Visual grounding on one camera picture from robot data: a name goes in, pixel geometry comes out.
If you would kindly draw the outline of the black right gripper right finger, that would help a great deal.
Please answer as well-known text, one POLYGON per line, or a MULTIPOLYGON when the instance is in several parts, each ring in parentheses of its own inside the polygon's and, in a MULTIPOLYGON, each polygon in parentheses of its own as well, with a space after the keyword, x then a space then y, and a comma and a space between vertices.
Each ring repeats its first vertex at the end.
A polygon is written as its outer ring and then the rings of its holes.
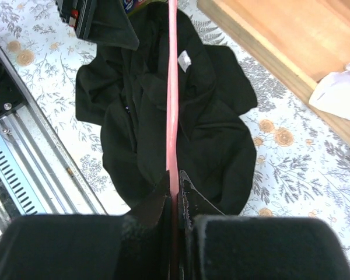
POLYGON ((350 279, 333 230, 322 220, 227 215, 179 174, 181 279, 350 279))

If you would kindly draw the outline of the pink hanger of black shirt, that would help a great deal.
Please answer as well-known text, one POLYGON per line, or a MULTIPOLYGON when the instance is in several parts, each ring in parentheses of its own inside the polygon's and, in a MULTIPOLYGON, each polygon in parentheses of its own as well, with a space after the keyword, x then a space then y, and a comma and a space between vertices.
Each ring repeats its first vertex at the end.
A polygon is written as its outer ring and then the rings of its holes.
POLYGON ((179 84, 177 62, 177 1, 170 0, 169 5, 169 64, 167 78, 167 120, 166 120, 166 169, 169 171, 170 193, 176 197, 179 193, 179 175, 177 167, 177 129, 179 120, 179 84))

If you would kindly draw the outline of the black shirt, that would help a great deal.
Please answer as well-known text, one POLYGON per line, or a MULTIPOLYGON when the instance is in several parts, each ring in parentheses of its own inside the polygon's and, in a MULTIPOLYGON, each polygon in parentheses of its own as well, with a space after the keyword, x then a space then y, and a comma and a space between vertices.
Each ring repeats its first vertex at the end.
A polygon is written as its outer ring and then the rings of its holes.
POLYGON ((75 89, 76 118, 101 128, 103 167, 119 196, 135 207, 179 170, 221 212, 241 213, 256 163, 241 116, 257 98, 234 52, 204 44, 165 2, 129 20, 138 48, 98 45, 75 89))

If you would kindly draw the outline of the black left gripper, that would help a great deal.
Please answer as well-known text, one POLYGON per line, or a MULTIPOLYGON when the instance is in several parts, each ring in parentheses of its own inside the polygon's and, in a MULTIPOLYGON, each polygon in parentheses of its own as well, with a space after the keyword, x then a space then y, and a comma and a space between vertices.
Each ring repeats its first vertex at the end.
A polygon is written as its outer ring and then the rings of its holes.
POLYGON ((63 23, 77 38, 109 47, 137 50, 139 39, 118 0, 55 0, 63 23))

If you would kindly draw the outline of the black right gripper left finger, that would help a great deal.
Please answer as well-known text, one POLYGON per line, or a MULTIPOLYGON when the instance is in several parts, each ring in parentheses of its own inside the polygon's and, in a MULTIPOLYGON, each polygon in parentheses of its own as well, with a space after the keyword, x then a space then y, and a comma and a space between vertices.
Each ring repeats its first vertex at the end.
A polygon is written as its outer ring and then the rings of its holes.
POLYGON ((166 279, 169 175, 121 216, 26 215, 0 240, 0 279, 166 279))

